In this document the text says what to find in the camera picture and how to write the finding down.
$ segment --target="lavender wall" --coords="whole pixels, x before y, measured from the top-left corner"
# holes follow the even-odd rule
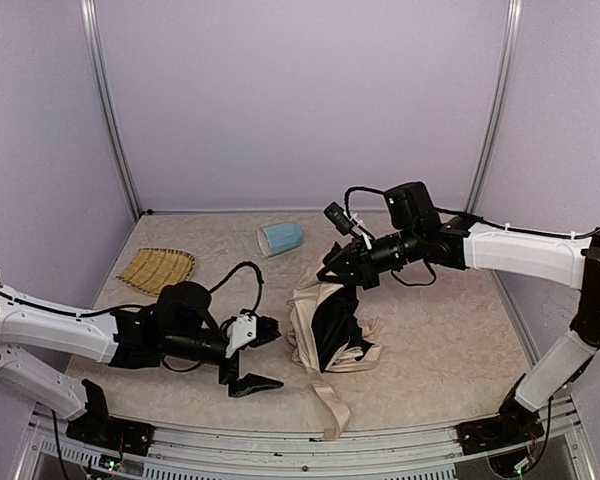
[[[113,166],[79,2],[0,0],[0,270],[89,306],[132,222]],[[0,387],[0,479],[32,403]]]
[[[143,205],[321,209],[352,184],[421,179],[438,204],[463,206],[507,6],[99,2]]]
[[[520,38],[481,214],[549,230],[600,225],[600,2],[524,2]],[[578,292],[503,277],[541,353]],[[600,355],[574,387],[600,470]]]

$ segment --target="table surface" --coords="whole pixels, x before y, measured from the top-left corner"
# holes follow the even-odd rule
[[[387,215],[368,213],[377,235],[391,232]],[[303,228],[302,246],[265,259],[256,229],[292,221]],[[162,367],[109,368],[74,356],[67,373],[88,378],[105,391],[113,415],[175,425],[277,432],[321,432],[328,411],[313,392],[304,369],[291,361],[286,341],[293,287],[307,269],[341,237],[317,213],[239,213],[143,216],[117,259],[96,303],[155,301],[116,279],[142,247],[175,248],[192,253],[192,281],[211,286],[238,262],[252,260],[263,271],[259,312],[277,318],[283,338],[241,354],[241,374],[282,380],[280,390],[241,399],[227,396],[217,369],[178,374]],[[349,430],[428,425],[497,411],[503,397],[528,368],[520,341],[488,272],[437,268],[430,287],[406,288],[388,274],[380,287],[359,291],[358,318],[377,318],[383,346],[379,366],[367,372],[326,373],[351,409]],[[421,264],[402,272],[410,281],[428,278]],[[213,296],[210,311],[218,323],[250,307],[256,295],[253,272],[244,270]],[[174,367],[187,362],[173,359]]]

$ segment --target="light blue cup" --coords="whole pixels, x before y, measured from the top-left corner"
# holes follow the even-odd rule
[[[296,223],[277,223],[258,229],[258,245],[265,257],[273,257],[292,250],[302,243],[304,234]]]

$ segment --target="black wire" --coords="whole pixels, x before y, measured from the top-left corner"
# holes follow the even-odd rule
[[[253,262],[240,262],[238,265],[233,267],[231,269],[231,271],[229,273],[227,273],[222,280],[220,280],[216,285],[211,287],[209,289],[209,293],[213,293],[216,290],[218,290],[219,288],[221,288],[225,283],[227,283],[229,281],[229,279],[231,277],[233,277],[236,274],[236,272],[238,270],[240,270],[241,268],[245,268],[245,267],[249,267],[255,272],[256,280],[258,281],[258,296],[256,297],[256,303],[254,304],[253,308],[251,309],[251,312],[256,313],[256,310],[258,310],[258,307],[260,306],[260,300],[262,300],[262,285],[264,285],[264,279],[262,278],[262,271]]]
[[[384,192],[382,190],[378,190],[377,188],[371,188],[371,187],[363,187],[361,185],[356,185],[355,187],[349,187],[347,188],[347,191],[344,192],[344,211],[347,214],[347,217],[351,218],[351,210],[349,209],[349,197],[351,196],[351,194],[353,192],[367,192],[367,193],[374,193],[376,195],[383,195],[384,196]],[[363,231],[364,233],[366,233],[369,238],[371,240],[375,240],[376,237],[366,228],[364,228],[361,225],[357,225],[357,227]]]
[[[408,283],[408,282],[405,282],[402,278],[400,278],[398,276],[398,274],[396,273],[395,270],[391,270],[391,276],[397,282],[401,283],[405,287],[428,287],[429,285],[433,285],[434,283],[436,283],[436,280],[438,279],[438,275],[436,274],[436,271],[433,269],[433,267],[431,266],[431,264],[429,262],[427,262],[426,260],[424,260],[423,263],[424,263],[424,266],[427,267],[427,270],[429,270],[429,273],[431,274],[431,281],[429,283]]]
[[[236,318],[232,317],[229,320],[225,320],[224,322],[222,322],[222,325],[220,325],[220,334],[222,335],[222,338],[226,342],[229,341],[229,336],[227,335],[227,331],[229,330],[229,326],[231,326],[231,324],[233,322],[235,322],[235,321],[236,321]]]
[[[538,454],[538,458],[536,458],[531,466],[522,472],[523,475],[528,474],[531,470],[536,468],[544,455],[544,452],[547,450],[547,444],[549,443],[549,432],[551,430],[551,405],[553,404],[553,397],[549,398],[549,405],[547,407],[547,431],[544,434],[544,442],[542,443],[542,449]]]
[[[67,474],[67,468],[64,464],[64,460],[62,459],[62,450],[60,450],[60,435],[58,434],[58,418],[56,417],[55,410],[51,410],[51,415],[53,416],[53,434],[56,437],[56,450],[58,450],[58,462],[60,462],[60,470],[62,470],[62,475],[64,476],[64,480],[70,480],[69,475]]]
[[[171,365],[169,365],[167,363],[167,361],[165,360],[164,357],[162,357],[161,363],[162,363],[162,366],[164,368],[166,368],[167,370],[171,370],[172,372],[176,372],[176,373],[189,373],[189,372],[193,372],[194,370],[197,370],[198,368],[200,368],[202,366],[203,362],[194,363],[190,367],[182,368],[182,369],[173,368]]]
[[[58,310],[57,308],[47,307],[46,305],[40,305],[37,303],[29,302],[22,298],[12,297],[11,295],[7,295],[6,293],[4,293],[1,290],[0,290],[0,296],[2,298],[6,298],[10,302],[17,303],[19,305],[24,305],[27,307],[35,308],[36,310],[42,310],[44,312],[49,312],[49,313],[53,313],[56,315],[62,315],[65,317],[72,317],[72,318],[91,318],[91,317],[97,317],[98,315],[104,315],[105,313],[116,312],[118,310],[124,310],[127,308],[144,308],[144,305],[128,303],[125,305],[117,305],[115,307],[105,308],[103,310],[95,310],[93,312],[88,312],[88,313],[78,313],[78,312],[69,312],[67,310]]]
[[[491,222],[489,220],[485,220],[483,217],[479,217],[477,215],[473,215],[471,213],[462,212],[462,211],[458,211],[458,210],[448,210],[446,208],[436,208],[436,210],[440,213],[446,213],[447,215],[472,216],[472,217],[475,217],[479,223],[483,223],[485,225],[488,225],[489,227],[497,228],[498,230],[508,230],[509,232],[514,232],[514,233],[526,233],[529,235],[539,235],[541,237],[560,238],[562,240],[570,240],[572,238],[571,235],[568,233],[543,232],[541,230],[532,230],[530,228],[517,228],[517,227],[507,228],[504,225],[500,225],[498,223]],[[573,239],[574,240],[584,240],[585,238],[593,237],[594,235],[597,235],[599,233],[600,233],[600,227],[596,227],[593,230],[591,230],[590,232],[574,235]]]

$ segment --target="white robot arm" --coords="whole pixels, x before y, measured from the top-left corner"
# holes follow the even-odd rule
[[[166,355],[211,363],[218,365],[218,382],[232,397],[280,388],[281,382],[259,375],[239,378],[239,350],[275,340],[277,322],[254,308],[220,327],[208,312],[210,303],[211,292],[192,282],[166,287],[152,305],[102,311],[51,303],[0,284],[0,382],[66,419],[67,436],[114,450],[124,438],[124,451],[146,455],[151,425],[110,417],[98,385],[54,370],[21,346],[126,369],[158,367]]]
[[[398,232],[370,237],[348,211],[348,196],[362,190],[382,194]],[[568,235],[499,226],[475,215],[449,212],[433,206],[422,182],[385,192],[351,187],[343,210],[332,203],[327,218],[343,235],[354,238],[345,247],[337,243],[318,273],[322,281],[365,289],[380,284],[379,274],[401,270],[415,261],[464,270],[467,268],[514,272],[548,279],[581,291],[578,312],[568,331],[512,388],[498,415],[459,425],[465,454],[523,443],[543,430],[537,411],[563,385],[574,381],[600,350],[600,228],[590,234]],[[443,223],[439,213],[457,214]]]

